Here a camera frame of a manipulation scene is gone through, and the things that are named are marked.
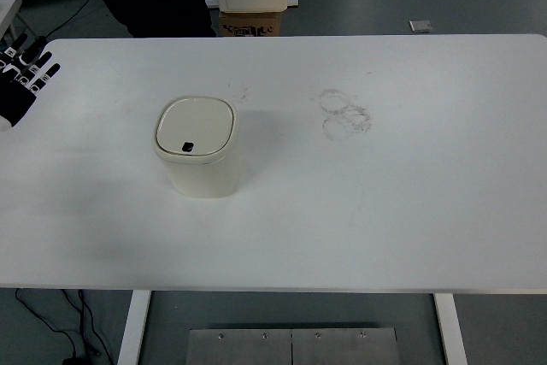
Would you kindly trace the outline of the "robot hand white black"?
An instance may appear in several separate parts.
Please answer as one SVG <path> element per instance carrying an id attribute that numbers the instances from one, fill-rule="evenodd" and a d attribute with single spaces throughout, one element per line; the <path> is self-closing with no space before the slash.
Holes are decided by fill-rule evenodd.
<path id="1" fill-rule="evenodd" d="M 46 38 L 38 37 L 20 52 L 27 35 L 22 33 L 1 53 L 1 131 L 15 127 L 26 115 L 47 83 L 57 74 L 61 65 L 52 64 L 42 74 L 39 71 L 52 57 L 44 52 Z"/>

